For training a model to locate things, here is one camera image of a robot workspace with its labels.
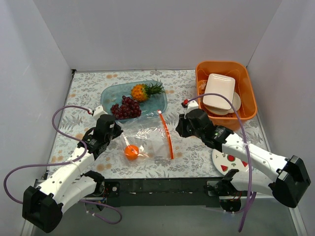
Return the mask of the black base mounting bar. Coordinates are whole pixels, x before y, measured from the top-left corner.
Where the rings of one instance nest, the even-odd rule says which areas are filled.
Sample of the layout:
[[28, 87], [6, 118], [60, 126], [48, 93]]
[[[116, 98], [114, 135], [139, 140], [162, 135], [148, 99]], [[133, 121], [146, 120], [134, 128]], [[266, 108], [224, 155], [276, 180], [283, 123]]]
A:
[[220, 181], [221, 177], [105, 179], [101, 194], [87, 198], [104, 199], [113, 207], [205, 206], [239, 211], [245, 192], [224, 190]]

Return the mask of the orange plastic basket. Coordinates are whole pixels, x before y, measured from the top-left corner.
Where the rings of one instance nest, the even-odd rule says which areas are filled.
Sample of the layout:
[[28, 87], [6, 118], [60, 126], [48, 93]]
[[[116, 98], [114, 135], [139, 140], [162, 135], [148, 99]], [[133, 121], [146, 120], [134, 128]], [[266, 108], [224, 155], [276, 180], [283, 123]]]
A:
[[247, 69], [234, 61], [203, 61], [195, 69], [197, 99], [215, 125], [238, 130], [252, 119], [257, 105]]

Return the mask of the clear zip top bag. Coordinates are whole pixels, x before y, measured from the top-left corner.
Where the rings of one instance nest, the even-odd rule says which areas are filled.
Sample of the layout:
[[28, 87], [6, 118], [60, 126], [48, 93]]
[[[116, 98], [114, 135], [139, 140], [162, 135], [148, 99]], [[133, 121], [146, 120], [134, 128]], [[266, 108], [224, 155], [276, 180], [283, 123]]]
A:
[[[171, 136], [162, 112], [156, 117], [138, 117], [127, 121], [119, 121], [123, 133], [118, 137], [119, 155], [130, 166], [152, 165], [157, 162], [174, 159]], [[124, 150], [128, 145], [139, 148], [136, 160], [129, 161]]]

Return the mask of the aluminium frame rail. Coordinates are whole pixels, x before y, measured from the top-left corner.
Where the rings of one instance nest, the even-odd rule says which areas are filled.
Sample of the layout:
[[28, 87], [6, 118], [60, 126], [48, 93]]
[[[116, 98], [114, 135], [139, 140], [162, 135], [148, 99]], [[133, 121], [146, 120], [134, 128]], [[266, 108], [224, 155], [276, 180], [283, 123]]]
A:
[[243, 235], [307, 236], [299, 209], [289, 208], [273, 197], [258, 194], [247, 214]]

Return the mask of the watermelon pattern round plate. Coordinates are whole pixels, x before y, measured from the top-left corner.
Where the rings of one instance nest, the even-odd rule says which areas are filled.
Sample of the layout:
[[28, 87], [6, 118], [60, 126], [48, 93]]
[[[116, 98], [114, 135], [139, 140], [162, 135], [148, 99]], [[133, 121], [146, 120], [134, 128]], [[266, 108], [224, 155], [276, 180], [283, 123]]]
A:
[[241, 161], [233, 155], [225, 154], [215, 149], [212, 150], [212, 162], [222, 175], [227, 174], [231, 169], [237, 169], [242, 172], [247, 172], [249, 170], [247, 162]]

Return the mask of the white rectangular plate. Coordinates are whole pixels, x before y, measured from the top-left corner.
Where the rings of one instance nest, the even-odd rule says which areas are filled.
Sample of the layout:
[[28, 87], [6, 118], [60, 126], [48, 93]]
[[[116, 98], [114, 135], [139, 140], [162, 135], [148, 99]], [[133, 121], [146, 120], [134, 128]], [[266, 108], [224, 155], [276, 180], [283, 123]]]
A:
[[[235, 79], [229, 76], [212, 73], [208, 77], [204, 93], [215, 93], [224, 96], [232, 103], [235, 90]], [[203, 96], [204, 105], [229, 110], [230, 104], [222, 97], [217, 95]]]

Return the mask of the purple fake grape bunch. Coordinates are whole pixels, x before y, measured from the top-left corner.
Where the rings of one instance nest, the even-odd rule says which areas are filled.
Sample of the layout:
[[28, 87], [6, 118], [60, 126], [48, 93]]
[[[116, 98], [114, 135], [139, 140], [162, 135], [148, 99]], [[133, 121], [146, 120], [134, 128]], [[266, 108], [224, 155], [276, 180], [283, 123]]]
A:
[[130, 118], [130, 109], [126, 105], [114, 104], [110, 109], [111, 113], [117, 120], [123, 120]]
[[137, 118], [142, 113], [139, 103], [127, 96], [122, 96], [121, 111], [124, 118]]

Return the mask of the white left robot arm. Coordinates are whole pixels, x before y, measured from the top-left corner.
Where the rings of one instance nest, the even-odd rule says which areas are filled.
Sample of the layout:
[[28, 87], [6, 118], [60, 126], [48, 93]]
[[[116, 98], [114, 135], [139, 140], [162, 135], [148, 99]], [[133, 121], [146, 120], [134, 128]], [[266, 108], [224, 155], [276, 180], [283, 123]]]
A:
[[42, 231], [50, 233], [60, 223], [63, 214], [87, 195], [104, 196], [105, 178], [84, 170], [107, 148], [110, 141], [122, 133], [112, 115], [101, 115], [96, 126], [86, 132], [67, 160], [37, 187], [28, 187], [23, 194], [22, 217]]

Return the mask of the cream round plate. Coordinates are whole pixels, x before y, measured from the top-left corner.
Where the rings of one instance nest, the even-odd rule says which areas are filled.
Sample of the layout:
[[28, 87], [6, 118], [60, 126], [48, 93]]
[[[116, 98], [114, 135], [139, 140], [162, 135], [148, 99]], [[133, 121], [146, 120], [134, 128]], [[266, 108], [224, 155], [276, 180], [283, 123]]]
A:
[[[236, 109], [236, 111], [238, 111], [241, 107], [241, 98], [237, 92], [234, 92], [232, 105]], [[215, 108], [215, 107], [211, 107], [211, 106], [207, 106], [207, 105], [205, 105], [205, 107], [211, 113], [213, 113], [215, 115], [219, 115], [219, 116], [224, 116], [227, 114], [233, 114], [234, 113], [234, 110], [232, 108], [229, 110], [223, 110], [223, 109], [219, 109], [219, 108]]]

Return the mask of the teal transparent plastic tray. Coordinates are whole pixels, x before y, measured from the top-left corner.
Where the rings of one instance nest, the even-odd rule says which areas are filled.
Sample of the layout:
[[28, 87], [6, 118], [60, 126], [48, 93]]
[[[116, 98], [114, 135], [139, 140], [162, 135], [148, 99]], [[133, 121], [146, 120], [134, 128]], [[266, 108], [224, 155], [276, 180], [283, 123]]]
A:
[[[104, 110], [109, 114], [113, 115], [110, 111], [112, 105], [114, 104], [122, 104], [122, 96], [127, 96], [131, 98], [131, 89], [136, 84], [149, 84], [149, 83], [159, 83], [158, 81], [141, 81], [141, 82], [132, 82], [125, 83], [120, 85], [113, 85], [106, 88], [101, 94], [101, 105]], [[167, 108], [167, 98], [166, 93], [160, 95], [154, 95], [150, 99], [145, 102], [138, 102], [140, 105], [140, 110], [142, 111], [141, 116], [139, 117], [156, 117], [158, 115], [158, 111], [164, 112]], [[123, 119], [121, 121], [131, 120], [133, 118]]]

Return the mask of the fake pineapple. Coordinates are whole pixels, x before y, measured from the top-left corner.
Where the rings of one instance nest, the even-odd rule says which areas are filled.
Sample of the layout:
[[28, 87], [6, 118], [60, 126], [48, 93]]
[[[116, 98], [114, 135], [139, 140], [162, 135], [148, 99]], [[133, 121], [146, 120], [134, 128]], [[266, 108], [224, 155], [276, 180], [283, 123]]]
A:
[[154, 95], [165, 93], [164, 87], [159, 83], [136, 84], [131, 89], [131, 98], [138, 102], [145, 102]]

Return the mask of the fake orange fruit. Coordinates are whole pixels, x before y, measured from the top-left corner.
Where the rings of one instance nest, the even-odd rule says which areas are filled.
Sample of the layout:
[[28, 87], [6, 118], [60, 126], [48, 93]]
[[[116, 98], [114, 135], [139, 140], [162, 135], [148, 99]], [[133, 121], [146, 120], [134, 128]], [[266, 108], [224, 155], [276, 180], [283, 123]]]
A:
[[124, 150], [125, 157], [129, 161], [136, 160], [139, 155], [139, 148], [135, 145], [128, 145]]

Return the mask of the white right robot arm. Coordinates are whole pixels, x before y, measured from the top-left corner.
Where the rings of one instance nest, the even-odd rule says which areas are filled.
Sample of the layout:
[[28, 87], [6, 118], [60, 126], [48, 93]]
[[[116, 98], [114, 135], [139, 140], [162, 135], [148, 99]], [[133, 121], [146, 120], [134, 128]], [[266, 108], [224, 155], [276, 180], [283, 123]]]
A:
[[179, 115], [178, 134], [187, 138], [195, 136], [207, 147], [240, 159], [265, 176], [254, 178], [249, 172], [228, 169], [224, 177], [211, 188], [220, 195], [234, 195], [239, 191], [253, 191], [273, 196], [286, 207], [295, 208], [311, 184], [303, 160], [275, 155], [253, 144], [232, 130], [214, 125], [202, 109]]

